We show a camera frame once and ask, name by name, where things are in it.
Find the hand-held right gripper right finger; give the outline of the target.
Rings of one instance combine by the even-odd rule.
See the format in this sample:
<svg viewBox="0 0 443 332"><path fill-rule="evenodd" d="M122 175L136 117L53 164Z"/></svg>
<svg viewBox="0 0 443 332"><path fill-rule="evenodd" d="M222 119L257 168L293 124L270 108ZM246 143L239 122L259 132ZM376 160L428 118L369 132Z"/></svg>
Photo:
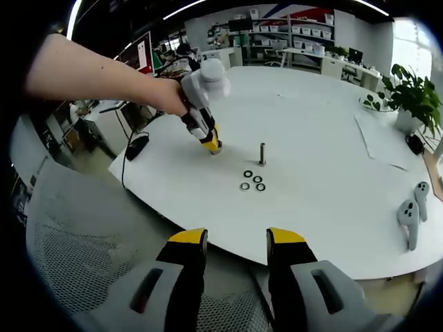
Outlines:
<svg viewBox="0 0 443 332"><path fill-rule="evenodd" d="M278 331L369 331L362 288L299 234L268 228L269 291Z"/></svg>

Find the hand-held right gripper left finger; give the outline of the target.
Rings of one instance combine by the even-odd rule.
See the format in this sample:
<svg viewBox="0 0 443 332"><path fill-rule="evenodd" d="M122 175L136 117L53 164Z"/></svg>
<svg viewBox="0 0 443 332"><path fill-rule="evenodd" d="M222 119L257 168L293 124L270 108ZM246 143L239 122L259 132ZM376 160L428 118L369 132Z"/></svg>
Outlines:
<svg viewBox="0 0 443 332"><path fill-rule="evenodd" d="M172 235L154 261L119 278L107 298L108 331L195 331L208 231Z"/></svg>

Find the person's left hand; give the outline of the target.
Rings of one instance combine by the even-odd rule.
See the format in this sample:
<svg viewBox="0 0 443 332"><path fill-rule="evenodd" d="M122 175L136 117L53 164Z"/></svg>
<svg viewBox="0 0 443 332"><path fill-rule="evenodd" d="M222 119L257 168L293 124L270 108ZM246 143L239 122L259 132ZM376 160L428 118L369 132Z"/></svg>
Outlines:
<svg viewBox="0 0 443 332"><path fill-rule="evenodd" d="M183 99L183 91L181 85L176 80L160 79L160 108L162 111L183 117L188 108Z"/></svg>

